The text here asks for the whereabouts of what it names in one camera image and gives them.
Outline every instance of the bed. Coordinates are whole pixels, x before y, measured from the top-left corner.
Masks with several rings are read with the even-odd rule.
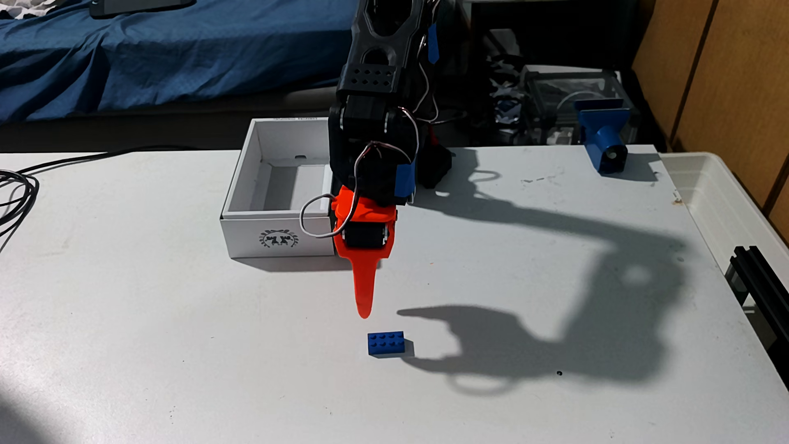
[[[0,20],[0,130],[332,85],[357,8],[357,0],[197,0],[95,20],[89,2]]]

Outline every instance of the blue plastic part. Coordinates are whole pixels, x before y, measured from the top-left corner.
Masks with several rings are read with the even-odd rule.
[[[394,195],[398,198],[407,198],[417,187],[416,162],[399,164],[394,176]]]
[[[369,333],[367,335],[367,353],[370,355],[405,352],[406,339],[402,332]]]
[[[592,161],[594,169],[601,174],[617,173],[625,169],[627,147],[619,131],[630,120],[630,110],[589,109],[586,100],[576,102],[578,123],[581,125],[581,142]]]
[[[439,61],[439,36],[436,31],[436,24],[431,24],[428,28],[428,62],[433,65]]]

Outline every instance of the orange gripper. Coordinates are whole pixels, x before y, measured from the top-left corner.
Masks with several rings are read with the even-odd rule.
[[[331,209],[337,216],[335,230],[348,217],[353,202],[353,191],[346,187],[340,189],[339,195],[331,203]],[[384,223],[389,229],[387,242],[381,248],[350,248],[341,235],[335,236],[335,246],[341,258],[348,259],[353,270],[353,290],[356,293],[356,308],[359,315],[366,319],[372,310],[372,292],[376,286],[376,268],[378,261],[389,257],[395,243],[395,220],[397,209],[394,205],[378,206],[375,201],[359,197],[352,222]]]

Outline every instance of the white tabletop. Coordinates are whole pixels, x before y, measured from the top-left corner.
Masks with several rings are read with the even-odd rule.
[[[789,442],[651,147],[619,177],[579,146],[455,152],[400,209],[366,320],[340,259],[227,257],[237,151],[40,174],[0,252],[0,441]],[[415,357],[367,355],[391,330]]]

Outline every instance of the plastic container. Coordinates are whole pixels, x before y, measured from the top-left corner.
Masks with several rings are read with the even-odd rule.
[[[709,152],[660,157],[721,271],[728,269],[736,246],[755,245],[789,288],[789,249],[720,157]],[[743,309],[769,348],[776,335],[750,296]]]

